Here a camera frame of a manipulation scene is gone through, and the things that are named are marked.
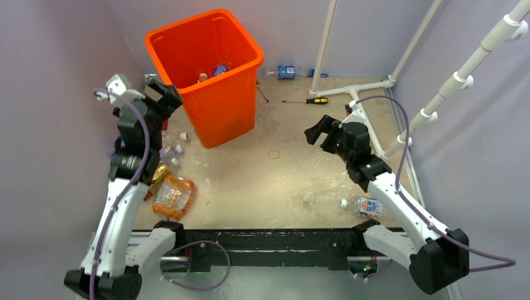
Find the orange plastic bin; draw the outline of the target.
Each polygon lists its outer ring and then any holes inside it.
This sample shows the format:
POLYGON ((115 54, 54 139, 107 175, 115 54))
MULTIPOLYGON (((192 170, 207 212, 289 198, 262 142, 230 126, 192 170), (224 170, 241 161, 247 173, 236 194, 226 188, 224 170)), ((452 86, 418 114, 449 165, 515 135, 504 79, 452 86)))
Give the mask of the orange plastic bin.
POLYGON ((163 82, 182 96, 204 148, 254 127, 264 53, 231 12, 214 9, 165 25, 148 32, 144 44, 163 82))

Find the small label clear bottle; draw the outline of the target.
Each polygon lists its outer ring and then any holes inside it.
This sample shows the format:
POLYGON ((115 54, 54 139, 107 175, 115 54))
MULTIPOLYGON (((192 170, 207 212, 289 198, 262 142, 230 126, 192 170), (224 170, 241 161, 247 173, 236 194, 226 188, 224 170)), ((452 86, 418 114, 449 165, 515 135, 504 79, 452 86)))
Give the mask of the small label clear bottle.
POLYGON ((342 199, 340 200, 339 206, 356 216, 364 218, 378 218, 384 213, 383 206, 378 200, 364 196, 342 199))

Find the pepsi label bottle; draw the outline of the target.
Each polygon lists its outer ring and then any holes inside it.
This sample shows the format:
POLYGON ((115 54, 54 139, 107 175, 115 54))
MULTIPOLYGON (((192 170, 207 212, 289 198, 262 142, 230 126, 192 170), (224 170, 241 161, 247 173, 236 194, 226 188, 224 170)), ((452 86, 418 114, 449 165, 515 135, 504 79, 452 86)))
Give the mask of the pepsi label bottle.
POLYGON ((214 71, 211 74, 211 78, 220 76, 229 71, 229 67, 225 64, 219 64, 214 68, 214 71))

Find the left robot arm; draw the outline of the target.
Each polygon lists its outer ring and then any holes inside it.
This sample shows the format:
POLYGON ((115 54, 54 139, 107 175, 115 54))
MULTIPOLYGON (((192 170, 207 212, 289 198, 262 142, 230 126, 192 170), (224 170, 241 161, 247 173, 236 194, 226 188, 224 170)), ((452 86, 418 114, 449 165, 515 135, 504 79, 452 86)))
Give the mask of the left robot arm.
POLYGON ((158 99, 134 89, 123 74, 113 75, 105 88, 94 91, 98 100, 113 106, 119 137, 101 220, 81 265, 64 277, 64 285, 84 299, 136 299, 144 275, 161 256, 177 256, 186 249, 186 238, 174 226, 155 228, 137 246, 129 245, 140 205, 159 166, 163 124, 183 103, 173 87, 154 78, 147 85, 158 99))

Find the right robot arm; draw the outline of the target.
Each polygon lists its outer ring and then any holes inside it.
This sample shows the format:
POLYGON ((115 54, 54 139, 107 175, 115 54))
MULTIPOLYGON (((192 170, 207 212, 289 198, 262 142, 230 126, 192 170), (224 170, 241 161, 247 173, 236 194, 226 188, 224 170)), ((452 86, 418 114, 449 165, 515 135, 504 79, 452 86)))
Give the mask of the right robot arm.
POLYGON ((416 286, 426 294, 434 294, 469 274, 468 251, 451 242, 454 239, 467 246, 468 236, 461 229, 449 229, 399 187, 391 168, 373 154, 367 126, 325 115, 304 134, 308 144, 325 134, 321 149, 338 155, 349 178, 378 200, 406 232, 401 236, 377 221, 366 221, 351 237, 356 253, 372 250, 384 254, 408 269, 416 286))

